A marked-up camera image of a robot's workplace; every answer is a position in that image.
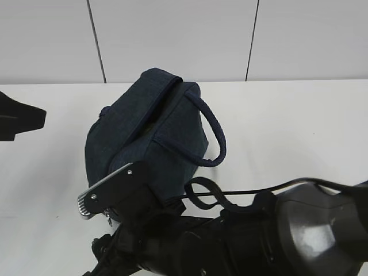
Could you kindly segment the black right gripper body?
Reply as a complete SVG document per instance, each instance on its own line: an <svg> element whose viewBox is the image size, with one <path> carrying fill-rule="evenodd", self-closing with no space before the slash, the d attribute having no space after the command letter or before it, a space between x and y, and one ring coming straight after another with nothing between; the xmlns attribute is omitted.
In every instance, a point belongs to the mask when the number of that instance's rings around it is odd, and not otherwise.
<svg viewBox="0 0 368 276"><path fill-rule="evenodd" d="M84 275L133 275L140 270L184 275L178 241L178 234L164 229L131 232L120 226L114 234L92 241L91 250L97 264Z"/></svg>

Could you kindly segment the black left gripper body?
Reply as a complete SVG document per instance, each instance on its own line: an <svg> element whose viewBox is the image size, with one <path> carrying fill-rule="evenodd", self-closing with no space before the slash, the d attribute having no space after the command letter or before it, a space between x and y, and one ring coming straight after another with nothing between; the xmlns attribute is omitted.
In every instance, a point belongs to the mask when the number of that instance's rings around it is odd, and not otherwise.
<svg viewBox="0 0 368 276"><path fill-rule="evenodd" d="M1 92L1 141L14 141L19 133L42 129L47 112L18 102Z"/></svg>

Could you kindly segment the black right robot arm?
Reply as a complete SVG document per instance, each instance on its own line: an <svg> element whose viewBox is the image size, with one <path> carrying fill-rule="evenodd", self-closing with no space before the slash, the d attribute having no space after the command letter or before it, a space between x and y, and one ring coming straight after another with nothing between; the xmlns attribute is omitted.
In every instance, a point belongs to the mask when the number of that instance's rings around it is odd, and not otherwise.
<svg viewBox="0 0 368 276"><path fill-rule="evenodd" d="M367 183L300 178L229 203L217 218L161 212L93 241L91 275L358 275L367 262Z"/></svg>

